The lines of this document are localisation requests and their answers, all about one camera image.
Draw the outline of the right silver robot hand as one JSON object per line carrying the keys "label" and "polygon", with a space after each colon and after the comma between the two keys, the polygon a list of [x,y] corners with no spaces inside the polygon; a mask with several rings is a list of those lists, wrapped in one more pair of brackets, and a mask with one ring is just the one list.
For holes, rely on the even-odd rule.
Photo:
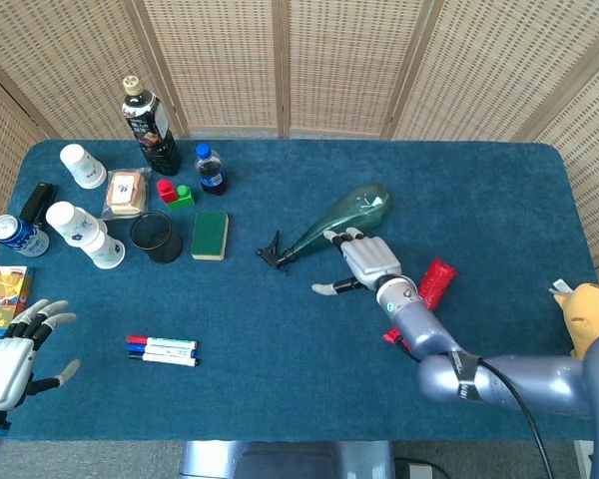
{"label": "right silver robot hand", "polygon": [[367,237],[356,228],[338,234],[326,230],[323,237],[333,244],[348,265],[352,277],[334,283],[314,283],[311,290],[321,295],[338,295],[354,289],[376,290],[376,282],[384,277],[401,276],[401,264],[380,237]]}

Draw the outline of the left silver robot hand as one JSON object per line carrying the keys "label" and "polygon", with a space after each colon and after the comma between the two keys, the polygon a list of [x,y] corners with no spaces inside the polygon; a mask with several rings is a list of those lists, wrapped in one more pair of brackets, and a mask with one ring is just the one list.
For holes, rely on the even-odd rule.
{"label": "left silver robot hand", "polygon": [[33,368],[37,354],[60,324],[76,319],[67,312],[65,299],[41,299],[11,320],[0,337],[0,411],[8,412],[19,406],[26,396],[64,386],[77,372],[81,361],[74,359],[58,374],[35,380]]}

